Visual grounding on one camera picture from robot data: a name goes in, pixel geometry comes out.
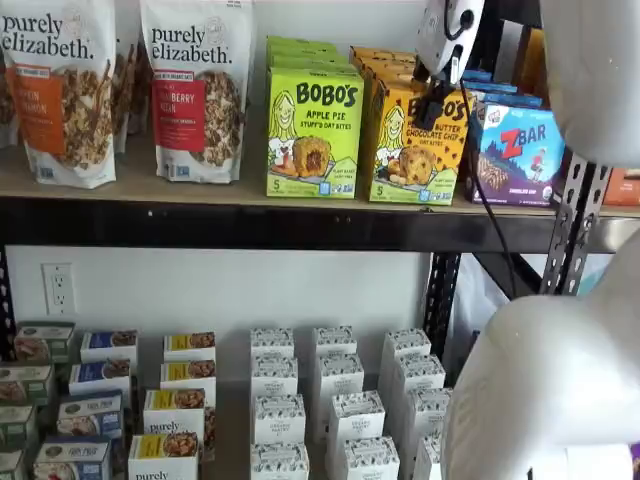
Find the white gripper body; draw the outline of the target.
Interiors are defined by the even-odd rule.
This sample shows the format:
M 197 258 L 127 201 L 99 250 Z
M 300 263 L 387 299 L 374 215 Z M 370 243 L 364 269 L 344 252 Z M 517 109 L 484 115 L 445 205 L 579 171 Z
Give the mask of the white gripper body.
M 469 60 L 484 0 L 430 0 L 418 27 L 416 62 L 432 79 L 458 83 Z

